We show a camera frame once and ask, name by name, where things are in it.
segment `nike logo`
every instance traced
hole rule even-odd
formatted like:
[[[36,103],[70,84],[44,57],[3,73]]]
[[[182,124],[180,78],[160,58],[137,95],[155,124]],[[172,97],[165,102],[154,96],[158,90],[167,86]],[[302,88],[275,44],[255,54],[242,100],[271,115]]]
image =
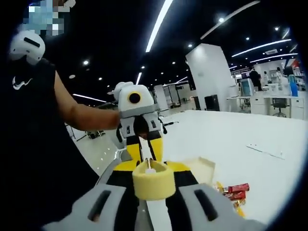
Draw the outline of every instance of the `nike logo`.
[[[24,81],[22,81],[20,84],[16,84],[16,81],[15,81],[15,77],[13,78],[13,88],[15,90],[19,90],[22,86],[26,86],[29,84],[29,82],[31,81],[32,79],[29,79],[29,81],[27,83],[25,83]]]

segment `office chair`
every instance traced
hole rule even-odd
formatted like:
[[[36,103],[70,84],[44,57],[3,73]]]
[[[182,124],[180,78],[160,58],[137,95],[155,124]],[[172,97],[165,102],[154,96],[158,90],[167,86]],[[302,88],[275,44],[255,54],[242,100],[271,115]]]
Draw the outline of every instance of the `office chair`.
[[[281,112],[281,109],[286,108],[287,106],[288,106],[287,99],[281,99],[281,98],[273,99],[273,107],[279,108],[279,112],[273,114],[273,116],[287,118],[287,115]]]

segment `yellow sponge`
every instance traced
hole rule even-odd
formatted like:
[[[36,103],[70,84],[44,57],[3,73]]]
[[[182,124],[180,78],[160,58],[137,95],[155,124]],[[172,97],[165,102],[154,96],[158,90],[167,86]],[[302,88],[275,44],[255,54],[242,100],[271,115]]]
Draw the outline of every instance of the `yellow sponge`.
[[[141,200],[156,201],[172,196],[175,191],[174,173],[167,165],[150,160],[154,172],[148,173],[147,159],[133,171],[135,195]]]

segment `black ceiling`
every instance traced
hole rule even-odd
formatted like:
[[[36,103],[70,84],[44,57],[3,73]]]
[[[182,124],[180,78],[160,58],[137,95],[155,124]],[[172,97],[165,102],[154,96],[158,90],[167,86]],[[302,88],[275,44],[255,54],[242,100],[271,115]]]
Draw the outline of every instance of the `black ceiling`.
[[[252,0],[174,0],[151,51],[145,53],[164,1],[98,0],[93,3],[77,0],[65,37],[47,43],[46,51],[46,57],[55,63],[70,93],[112,101],[113,97],[107,92],[120,81],[136,82],[139,72],[142,72],[140,84],[148,87],[178,81],[190,75],[190,71],[186,71],[189,68],[185,55],[201,42],[221,46],[230,66],[250,65],[249,61],[263,58],[264,51],[274,48],[288,53],[295,45],[293,41],[282,43],[231,58],[252,47],[281,40],[288,24],[261,2],[224,22],[201,41],[200,37],[217,24],[220,17],[226,17]],[[189,43],[193,44],[192,48],[187,47]],[[84,60],[90,64],[83,66]],[[76,100],[97,105],[82,98]]]

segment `robot camera eye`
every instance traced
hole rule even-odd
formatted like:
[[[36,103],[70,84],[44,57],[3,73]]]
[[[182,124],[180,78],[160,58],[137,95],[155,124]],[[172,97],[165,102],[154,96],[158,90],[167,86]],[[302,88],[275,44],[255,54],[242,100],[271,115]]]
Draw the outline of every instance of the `robot camera eye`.
[[[138,93],[132,93],[128,99],[131,103],[139,103],[141,97]]]

